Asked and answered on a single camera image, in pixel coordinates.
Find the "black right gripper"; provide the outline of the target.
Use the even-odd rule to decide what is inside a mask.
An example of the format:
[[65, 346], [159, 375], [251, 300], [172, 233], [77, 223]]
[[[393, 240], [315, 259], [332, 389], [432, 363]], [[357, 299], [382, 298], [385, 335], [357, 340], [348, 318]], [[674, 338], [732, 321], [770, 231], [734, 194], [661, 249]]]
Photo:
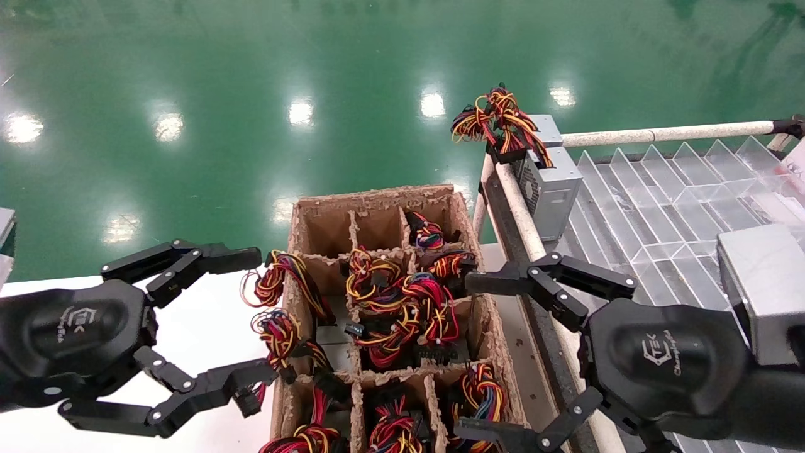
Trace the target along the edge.
[[[590, 316], [566, 287], [611, 301]], [[753, 357], [735, 318], [696, 306], [644, 306], [628, 300], [636, 278], [552, 252], [497, 271], [471, 271], [469, 294], [527, 295], [570, 332], [585, 330], [589, 387], [543, 431], [460, 418], [455, 433], [503, 452], [558, 452], [596, 411], [629, 433], [645, 452], [667, 452], [670, 431], [727, 436], [728, 404]]]

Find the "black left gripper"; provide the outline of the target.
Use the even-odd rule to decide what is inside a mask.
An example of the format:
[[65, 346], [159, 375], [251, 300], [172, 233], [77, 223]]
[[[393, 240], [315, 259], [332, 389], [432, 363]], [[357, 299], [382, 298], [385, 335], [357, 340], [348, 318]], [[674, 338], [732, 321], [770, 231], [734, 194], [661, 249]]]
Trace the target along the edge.
[[[244, 418], [256, 415], [261, 404], [254, 387], [279, 376], [267, 359], [190, 377], [150, 347], [158, 329], [152, 307], [164, 308], [207, 273], [247, 271], [261, 263], [258, 247], [174, 240], [103, 265], [104, 282], [98, 286], [4, 296], [2, 410], [42, 408], [71, 398], [58, 413], [75, 429], [164, 439], [194, 415], [231, 400]], [[152, 276], [147, 295], [130, 286]], [[79, 400], [116, 392], [139, 368], [170, 390], [170, 398], [155, 408]]]

